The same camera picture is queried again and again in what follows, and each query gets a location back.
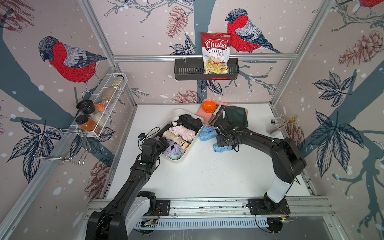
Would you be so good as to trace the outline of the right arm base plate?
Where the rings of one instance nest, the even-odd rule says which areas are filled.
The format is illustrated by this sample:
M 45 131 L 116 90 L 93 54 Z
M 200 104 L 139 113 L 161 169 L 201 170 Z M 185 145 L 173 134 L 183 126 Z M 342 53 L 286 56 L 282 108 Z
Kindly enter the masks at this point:
M 290 215 L 287 200 L 284 198 L 280 203 L 276 204 L 272 200 L 262 198 L 248 199 L 246 207 L 249 208 L 251 215 Z

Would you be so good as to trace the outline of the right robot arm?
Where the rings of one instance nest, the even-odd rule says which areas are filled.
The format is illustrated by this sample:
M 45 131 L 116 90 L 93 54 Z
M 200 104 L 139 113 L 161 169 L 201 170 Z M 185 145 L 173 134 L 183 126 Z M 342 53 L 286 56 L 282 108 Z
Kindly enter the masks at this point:
M 271 157 L 275 177 L 263 197 L 263 209 L 278 210 L 294 180 L 307 166 L 295 142 L 291 138 L 276 139 L 242 126 L 234 127 L 226 120 L 219 123 L 217 129 L 219 147 L 233 147 L 238 151 L 240 145 L 247 145 Z

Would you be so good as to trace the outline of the cream plastic storage box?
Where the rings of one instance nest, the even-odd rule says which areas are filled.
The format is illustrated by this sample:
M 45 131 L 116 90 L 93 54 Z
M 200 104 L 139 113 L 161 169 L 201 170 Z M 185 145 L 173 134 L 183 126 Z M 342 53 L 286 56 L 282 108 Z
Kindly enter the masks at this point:
M 159 127 L 159 130 L 162 129 L 166 124 L 171 124 L 171 122 L 177 122 L 177 120 L 179 119 L 179 116 L 180 115 L 191 115 L 193 118 L 195 119 L 201 119 L 202 122 L 203 122 L 203 126 L 201 127 L 201 129 L 199 130 L 199 132 L 196 134 L 195 138 L 191 141 L 191 142 L 188 142 L 189 143 L 189 147 L 185 150 L 185 153 L 184 155 L 179 159 L 179 160 L 171 160 L 169 159 L 168 157 L 166 157 L 163 153 L 160 155 L 160 159 L 162 160 L 168 160 L 168 161 L 171 161 L 173 163 L 181 163 L 186 157 L 187 157 L 187 154 L 190 153 L 191 149 L 193 148 L 194 144 L 197 142 L 197 139 L 198 139 L 198 135 L 199 133 L 203 130 L 204 128 L 204 124 L 205 124 L 205 121 L 203 120 L 203 118 L 201 117 L 198 117 L 197 115 L 194 115 L 188 111 L 185 111 L 183 109 L 176 109 L 174 110 L 170 116 L 163 122 L 163 124 Z

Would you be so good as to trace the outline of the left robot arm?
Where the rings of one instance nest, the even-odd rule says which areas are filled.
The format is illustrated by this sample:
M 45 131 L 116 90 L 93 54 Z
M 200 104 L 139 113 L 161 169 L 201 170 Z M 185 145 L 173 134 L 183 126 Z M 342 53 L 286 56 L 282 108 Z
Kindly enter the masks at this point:
M 113 200 L 87 222 L 86 240 L 127 240 L 144 214 L 154 211 L 156 196 L 142 188 L 157 169 L 160 155 L 169 147 L 164 137 L 142 142 L 142 152 L 131 167 L 130 175 Z

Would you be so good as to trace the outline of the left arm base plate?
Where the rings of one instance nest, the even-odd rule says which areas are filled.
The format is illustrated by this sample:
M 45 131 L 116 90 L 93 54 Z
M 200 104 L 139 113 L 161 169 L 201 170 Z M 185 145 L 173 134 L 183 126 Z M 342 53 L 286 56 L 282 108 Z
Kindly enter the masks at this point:
M 169 216 L 170 200 L 150 200 L 150 208 L 144 216 Z

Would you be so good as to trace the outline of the pink umbrella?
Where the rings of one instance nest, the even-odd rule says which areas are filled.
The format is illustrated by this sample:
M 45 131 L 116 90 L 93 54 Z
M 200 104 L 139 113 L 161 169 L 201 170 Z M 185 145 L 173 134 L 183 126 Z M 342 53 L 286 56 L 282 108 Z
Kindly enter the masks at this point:
M 171 122 L 171 126 L 169 128 L 169 131 L 171 133 L 181 137 L 183 140 L 185 140 L 187 142 L 191 142 L 196 136 L 195 131 L 187 129 L 182 124 L 179 124 L 177 122 Z

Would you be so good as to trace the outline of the light blue umbrella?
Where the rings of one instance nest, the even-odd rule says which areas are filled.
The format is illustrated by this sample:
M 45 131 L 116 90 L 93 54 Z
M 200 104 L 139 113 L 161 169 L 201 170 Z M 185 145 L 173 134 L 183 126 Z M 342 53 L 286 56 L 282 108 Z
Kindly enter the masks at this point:
M 219 147 L 218 144 L 213 144 L 213 149 L 216 153 L 223 153 L 225 151 L 232 151 L 234 150 L 237 152 L 239 150 L 239 146 L 226 146 L 226 147 Z
M 218 135 L 217 130 L 212 127 L 204 126 L 203 130 L 199 134 L 199 139 L 202 142 L 216 138 Z

